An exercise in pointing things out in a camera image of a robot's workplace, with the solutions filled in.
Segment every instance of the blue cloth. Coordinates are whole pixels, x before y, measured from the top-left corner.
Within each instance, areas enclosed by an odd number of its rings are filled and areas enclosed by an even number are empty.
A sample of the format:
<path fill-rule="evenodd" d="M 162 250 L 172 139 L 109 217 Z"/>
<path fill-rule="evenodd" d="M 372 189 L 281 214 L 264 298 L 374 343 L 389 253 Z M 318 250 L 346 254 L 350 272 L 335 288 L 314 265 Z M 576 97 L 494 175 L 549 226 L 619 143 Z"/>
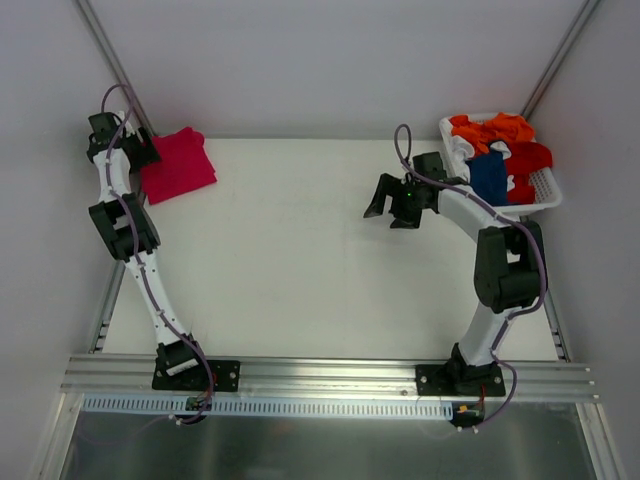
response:
<path fill-rule="evenodd" d="M 502 153 L 491 152 L 467 162 L 471 174 L 471 188 L 494 207 L 509 205 L 507 200 L 507 167 Z"/>

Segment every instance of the metal frame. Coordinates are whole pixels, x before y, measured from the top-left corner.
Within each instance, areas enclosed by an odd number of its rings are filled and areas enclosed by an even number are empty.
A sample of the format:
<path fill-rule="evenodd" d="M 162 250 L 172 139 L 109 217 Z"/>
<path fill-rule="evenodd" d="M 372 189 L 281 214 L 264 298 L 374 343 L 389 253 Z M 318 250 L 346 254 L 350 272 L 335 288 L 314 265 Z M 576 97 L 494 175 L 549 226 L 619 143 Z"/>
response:
<path fill-rule="evenodd" d="M 88 413 L 129 413 L 137 415 L 193 415 L 190 394 L 169 395 L 87 393 L 82 410 Z M 395 420 L 453 419 L 453 403 L 422 400 L 407 404 L 400 400 L 342 400 L 327 398 L 256 398 L 216 395 L 211 409 L 202 413 L 218 417 L 275 418 L 360 418 Z"/>
<path fill-rule="evenodd" d="M 127 84 L 133 90 L 134 98 L 128 98 L 128 100 L 133 106 L 133 113 L 136 117 L 136 120 L 141 126 L 145 127 L 151 134 L 154 134 L 155 132 L 151 125 L 151 121 L 149 120 L 149 117 L 145 113 L 144 108 L 142 108 L 142 105 L 140 104 L 140 102 L 135 100 L 137 98 L 137 95 L 135 95 L 135 89 L 133 88 L 133 85 L 131 84 L 129 77 L 125 72 L 122 66 L 122 63 L 120 63 L 120 60 L 118 59 L 118 55 L 116 54 L 116 51 L 113 48 L 113 45 L 109 40 L 109 37 L 104 31 L 104 28 L 102 27 L 102 24 L 98 19 L 98 15 L 96 14 L 95 10 L 93 9 L 93 6 L 91 5 L 91 2 L 89 0 L 73 0 L 73 4 L 78 9 L 78 13 L 82 18 L 82 21 L 87 27 L 88 32 L 91 34 L 91 37 L 93 38 L 93 41 L 96 44 L 96 47 L 100 51 L 100 54 L 102 55 L 102 58 L 107 64 L 107 67 L 109 67 L 109 70 L 111 71 L 111 74 L 116 80 L 116 83 Z M 123 94 L 129 97 L 129 92 L 125 91 L 123 92 Z"/>
<path fill-rule="evenodd" d="M 73 0 L 87 30 L 112 75 L 119 83 L 131 84 L 118 56 L 104 31 L 90 0 Z M 522 114 L 530 118 L 576 40 L 592 19 L 602 0 L 585 0 L 563 36 Z M 151 122 L 139 103 L 134 110 L 139 123 L 153 132 Z M 63 472 L 79 411 L 85 393 L 131 393 L 139 396 L 162 395 L 151 390 L 154 357 L 150 355 L 108 355 L 99 352 L 117 300 L 124 274 L 122 262 L 114 264 L 103 298 L 91 354 L 71 357 L 64 381 L 60 406 L 55 418 L 52 441 L 44 455 L 38 478 L 57 479 Z M 626 478 L 611 442 L 600 395 L 587 365 L 571 363 L 571 351 L 562 335 L 553 300 L 545 301 L 550 328 L 559 362 L 514 362 L 518 372 L 516 402 L 553 402 L 575 404 L 582 421 L 584 435 L 598 478 Z M 393 360 L 319 360 L 282 358 L 235 358 L 242 362 L 242 380 L 233 396 L 276 399 L 322 398 L 327 400 L 393 400 L 415 404 L 424 400 L 447 402 L 452 398 L 419 397 L 416 392 L 414 366 L 421 361 Z M 507 388 L 511 374 L 505 372 Z M 502 399 L 487 399 L 499 402 Z"/>
<path fill-rule="evenodd" d="M 232 357 L 241 362 L 237 395 L 268 398 L 405 399 L 415 402 L 415 365 L 424 360 L 324 360 Z M 443 363 L 442 360 L 431 363 Z M 518 372 L 517 402 L 598 403 L 591 369 L 580 363 L 513 362 Z M 151 390 L 152 355 L 74 355 L 63 392 L 166 394 Z M 505 372 L 505 386 L 511 375 Z M 461 400 L 461 397 L 420 397 Z M 487 401 L 502 402 L 501 398 Z"/>
<path fill-rule="evenodd" d="M 573 50 L 576 41 L 589 24 L 602 2 L 603 0 L 585 0 L 580 7 L 580 10 L 578 10 L 578 13 L 560 40 L 558 48 L 553 53 L 551 60 L 547 64 L 547 67 L 522 109 L 521 115 L 527 120 L 531 118 L 536 108 L 538 108 L 540 101 L 544 97 L 545 93 L 547 93 L 547 90 L 556 78 L 556 75 L 567 59 L 567 56 Z"/>

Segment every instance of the clothing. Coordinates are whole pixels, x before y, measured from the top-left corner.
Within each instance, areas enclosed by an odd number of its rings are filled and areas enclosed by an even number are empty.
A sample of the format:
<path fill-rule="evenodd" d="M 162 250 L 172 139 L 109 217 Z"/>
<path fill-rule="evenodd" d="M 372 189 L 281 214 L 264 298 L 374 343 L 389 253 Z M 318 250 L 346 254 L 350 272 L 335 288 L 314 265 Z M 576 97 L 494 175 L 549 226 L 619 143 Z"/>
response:
<path fill-rule="evenodd" d="M 465 162 L 475 155 L 473 145 L 460 135 L 456 135 L 451 138 L 451 151 L 451 163 L 453 164 L 454 175 L 468 182 L 471 179 L 471 172 Z"/>
<path fill-rule="evenodd" d="M 535 142 L 514 142 L 508 146 L 511 157 L 504 164 L 507 175 L 513 176 L 514 187 L 507 192 L 507 199 L 516 205 L 535 203 L 536 189 L 530 185 L 531 174 L 553 165 L 551 151 Z"/>
<path fill-rule="evenodd" d="M 492 142 L 491 144 L 489 144 L 489 148 L 491 150 L 497 150 L 498 152 L 501 152 L 503 160 L 511 158 L 511 150 L 509 149 L 509 145 L 507 145 L 502 140 L 498 140 L 497 142 Z"/>
<path fill-rule="evenodd" d="M 471 172 L 471 188 L 494 207 L 509 205 L 507 199 L 507 168 L 502 153 L 491 151 L 467 162 Z"/>
<path fill-rule="evenodd" d="M 153 137 L 161 161 L 140 170 L 142 190 L 155 205 L 217 181 L 204 151 L 204 136 L 191 127 L 166 137 Z"/>
<path fill-rule="evenodd" d="M 456 115 L 450 119 L 451 135 L 459 135 L 474 148 L 476 155 L 489 153 L 489 144 L 495 140 L 510 142 L 530 142 L 535 131 L 520 115 L 499 113 L 484 123 L 475 123 L 467 115 Z"/>

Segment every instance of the white backdrop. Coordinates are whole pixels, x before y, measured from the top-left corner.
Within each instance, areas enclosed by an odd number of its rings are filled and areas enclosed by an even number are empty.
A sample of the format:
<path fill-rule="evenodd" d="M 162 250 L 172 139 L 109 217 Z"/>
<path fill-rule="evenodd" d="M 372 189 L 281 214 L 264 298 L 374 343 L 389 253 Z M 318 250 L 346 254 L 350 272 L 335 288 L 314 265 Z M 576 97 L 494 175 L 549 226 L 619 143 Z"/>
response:
<path fill-rule="evenodd" d="M 147 211 L 167 295 L 207 355 L 449 357 L 478 305 L 475 243 L 433 212 L 418 230 L 362 218 L 380 174 L 403 172 L 391 141 L 217 139 L 206 150 L 219 182 Z M 127 274 L 104 351 L 156 348 Z M 557 359 L 544 311 L 515 322 L 500 356 Z"/>
<path fill-rule="evenodd" d="M 154 128 L 437 134 L 519 111 L 580 0 L 93 0 Z"/>

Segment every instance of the white table surface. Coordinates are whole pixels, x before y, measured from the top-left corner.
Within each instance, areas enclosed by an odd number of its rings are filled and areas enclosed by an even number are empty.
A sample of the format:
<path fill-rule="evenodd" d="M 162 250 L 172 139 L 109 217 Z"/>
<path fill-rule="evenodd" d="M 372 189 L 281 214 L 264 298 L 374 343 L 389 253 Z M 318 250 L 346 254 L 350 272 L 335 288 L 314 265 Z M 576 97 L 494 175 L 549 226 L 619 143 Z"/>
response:
<path fill-rule="evenodd" d="M 414 154 L 440 149 L 416 142 Z M 419 230 L 364 220 L 391 141 L 207 140 L 218 183 L 149 206 L 173 307 L 208 355 L 445 359 L 477 305 L 475 244 L 425 211 Z M 126 273 L 104 352 L 154 353 Z M 501 357 L 556 360 L 544 311 Z"/>

